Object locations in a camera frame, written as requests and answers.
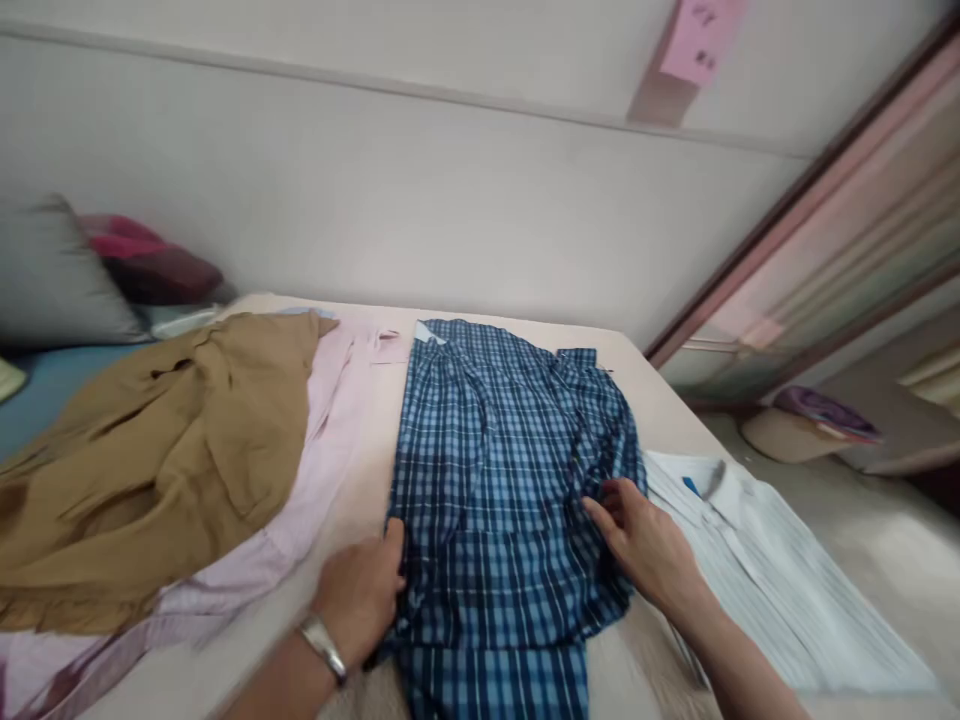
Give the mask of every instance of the bed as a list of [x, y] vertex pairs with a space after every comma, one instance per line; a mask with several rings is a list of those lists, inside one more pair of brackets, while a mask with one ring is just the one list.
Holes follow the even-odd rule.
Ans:
[[[224, 310], [274, 312], [316, 306], [339, 317], [364, 318], [399, 331], [408, 345], [417, 319], [461, 317], [506, 328], [548, 350], [593, 347], [613, 373], [636, 419], [641, 446], [668, 453], [719, 455], [726, 451], [621, 333], [484, 315], [316, 302], [272, 294], [243, 297]], [[273, 642], [312, 596], [323, 559], [346, 544], [379, 532], [392, 482], [393, 457], [406, 365], [374, 368], [373, 404], [360, 451], [308, 559], [276, 591], [254, 603], [203, 648], [177, 646], [155, 652], [85, 714], [86, 718], [150, 720], [201, 718], [229, 701]], [[614, 718], [718, 718], [708, 691], [697, 689], [662, 618], [635, 598], [627, 616], [587, 643], [590, 715]], [[809, 698], [816, 718], [958, 718], [938, 695]], [[403, 718], [406, 704], [391, 663], [354, 678], [324, 708], [322, 718]]]

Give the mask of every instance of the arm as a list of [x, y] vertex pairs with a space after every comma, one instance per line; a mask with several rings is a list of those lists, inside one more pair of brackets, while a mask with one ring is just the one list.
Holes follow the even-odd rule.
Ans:
[[[397, 612], [404, 579], [403, 522], [391, 518], [383, 540], [333, 555], [323, 566], [311, 609], [320, 616], [352, 674], [373, 652]], [[313, 720], [337, 690], [333, 672], [298, 630], [290, 631], [227, 710], [226, 720]]]
[[793, 691], [720, 607], [673, 519], [629, 480], [583, 503], [636, 588], [680, 632], [710, 678], [725, 720], [809, 720]]

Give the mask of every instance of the hand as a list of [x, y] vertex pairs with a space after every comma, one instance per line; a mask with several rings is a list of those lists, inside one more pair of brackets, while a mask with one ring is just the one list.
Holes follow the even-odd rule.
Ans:
[[403, 521], [390, 518], [382, 540], [370, 538], [333, 555], [323, 566], [311, 609], [320, 616], [347, 671], [373, 652], [397, 614]]
[[626, 478], [607, 480], [603, 491], [602, 505], [583, 505], [637, 590], [671, 621], [715, 601], [673, 518]]

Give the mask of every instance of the light blue striped shirt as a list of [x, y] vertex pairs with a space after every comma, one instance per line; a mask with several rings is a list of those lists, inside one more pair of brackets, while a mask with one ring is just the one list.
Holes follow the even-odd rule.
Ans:
[[770, 485], [720, 458], [646, 452], [644, 464], [651, 500], [679, 525], [724, 610], [790, 687], [938, 689], [930, 669]]

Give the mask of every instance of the pink striped shirt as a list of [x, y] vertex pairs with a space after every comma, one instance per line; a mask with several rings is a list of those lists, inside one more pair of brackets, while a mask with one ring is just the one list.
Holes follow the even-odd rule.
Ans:
[[148, 651], [212, 637], [304, 558], [360, 437], [371, 365], [406, 360], [397, 333], [341, 321], [317, 345], [307, 383], [303, 454], [286, 505], [262, 530], [161, 591], [154, 614], [114, 636], [0, 634], [0, 718], [69, 718], [116, 685]]

